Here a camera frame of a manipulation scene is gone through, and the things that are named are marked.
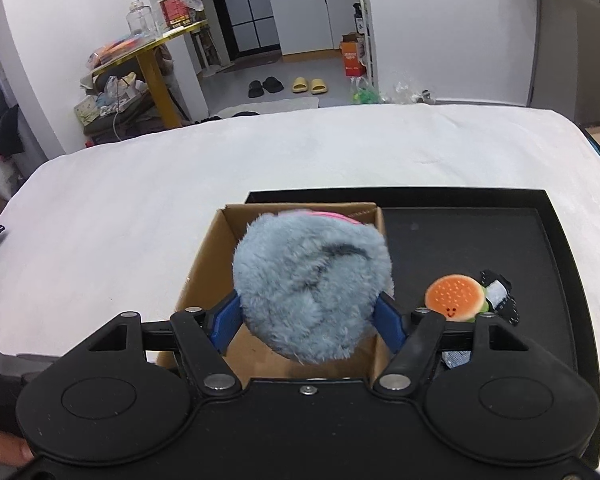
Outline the person's hand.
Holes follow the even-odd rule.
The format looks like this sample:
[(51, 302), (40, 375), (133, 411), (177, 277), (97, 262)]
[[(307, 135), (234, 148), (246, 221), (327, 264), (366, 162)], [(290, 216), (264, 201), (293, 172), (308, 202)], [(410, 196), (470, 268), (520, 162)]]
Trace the person's hand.
[(0, 431), (0, 464), (22, 467), (33, 460), (27, 441)]

